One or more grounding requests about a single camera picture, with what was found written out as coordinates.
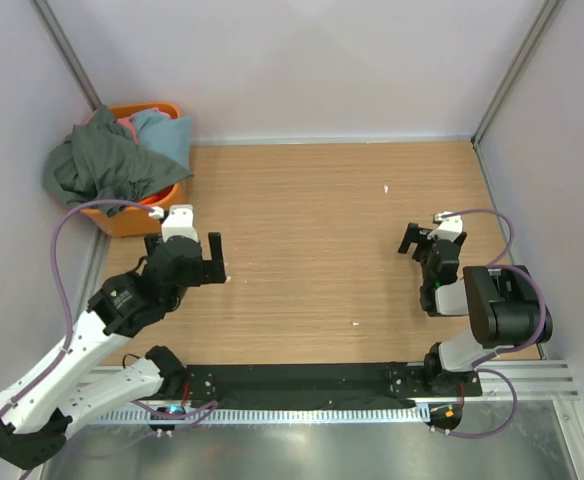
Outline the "dark grey t shirt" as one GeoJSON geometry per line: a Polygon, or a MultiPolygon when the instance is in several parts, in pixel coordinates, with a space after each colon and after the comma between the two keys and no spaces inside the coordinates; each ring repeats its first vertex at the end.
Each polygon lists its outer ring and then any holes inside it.
{"type": "Polygon", "coordinates": [[[73,127],[48,155],[43,188],[69,207],[99,200],[108,217],[124,207],[114,200],[140,202],[191,176],[185,166],[134,141],[132,132],[102,105],[73,127]]]}

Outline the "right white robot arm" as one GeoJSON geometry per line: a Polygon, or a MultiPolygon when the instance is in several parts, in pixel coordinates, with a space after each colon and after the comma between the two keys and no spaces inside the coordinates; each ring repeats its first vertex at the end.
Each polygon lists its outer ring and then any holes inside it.
{"type": "Polygon", "coordinates": [[[430,317],[467,317],[469,327],[456,337],[434,344],[420,369],[424,390],[433,396],[452,396],[478,382],[476,367],[511,350],[546,343],[553,334],[547,307],[529,283],[523,265],[462,268],[459,257],[466,232],[458,217],[438,220],[434,229],[407,225],[398,247],[421,268],[421,309],[430,317]]]}

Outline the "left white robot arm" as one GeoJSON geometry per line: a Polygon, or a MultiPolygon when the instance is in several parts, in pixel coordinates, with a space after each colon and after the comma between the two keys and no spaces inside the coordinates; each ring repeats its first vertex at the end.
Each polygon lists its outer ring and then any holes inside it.
{"type": "Polygon", "coordinates": [[[107,279],[89,299],[69,339],[0,391],[0,458],[31,470],[54,457],[85,424],[126,402],[176,398],[187,369],[165,346],[88,386],[81,380],[111,352],[175,311],[186,291],[226,281],[222,236],[208,235],[211,257],[185,236],[145,237],[146,255],[107,279]]]}

